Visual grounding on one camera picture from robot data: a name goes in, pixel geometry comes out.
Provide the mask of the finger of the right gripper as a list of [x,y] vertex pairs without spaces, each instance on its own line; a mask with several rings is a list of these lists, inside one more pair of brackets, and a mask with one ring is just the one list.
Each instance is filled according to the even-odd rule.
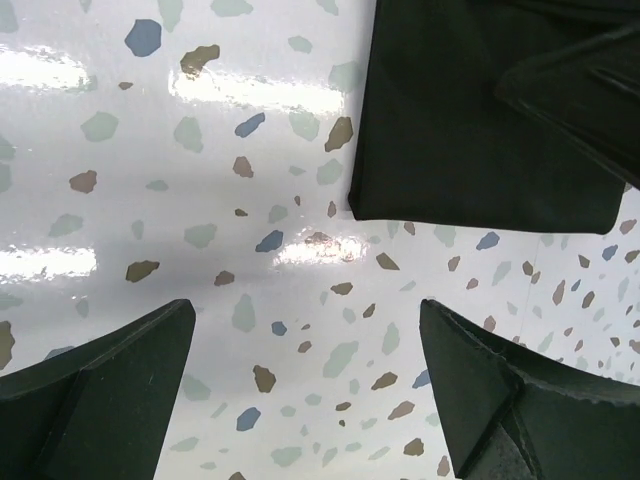
[[517,64],[502,76],[495,95],[639,186],[637,22]]

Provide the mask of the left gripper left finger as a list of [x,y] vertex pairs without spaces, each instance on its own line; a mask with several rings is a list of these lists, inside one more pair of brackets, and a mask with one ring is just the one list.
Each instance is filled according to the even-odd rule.
[[2,377],[2,478],[153,478],[195,321],[174,300]]

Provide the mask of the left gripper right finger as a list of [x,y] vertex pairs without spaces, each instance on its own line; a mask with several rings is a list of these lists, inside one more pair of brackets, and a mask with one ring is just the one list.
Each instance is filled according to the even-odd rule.
[[639,476],[639,388],[569,367],[435,300],[420,336],[458,479]]

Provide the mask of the black t shirt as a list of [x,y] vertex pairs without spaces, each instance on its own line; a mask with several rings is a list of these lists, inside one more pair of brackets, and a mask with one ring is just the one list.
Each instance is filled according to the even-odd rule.
[[630,184],[495,90],[529,58],[633,22],[635,1],[378,2],[354,217],[609,232]]

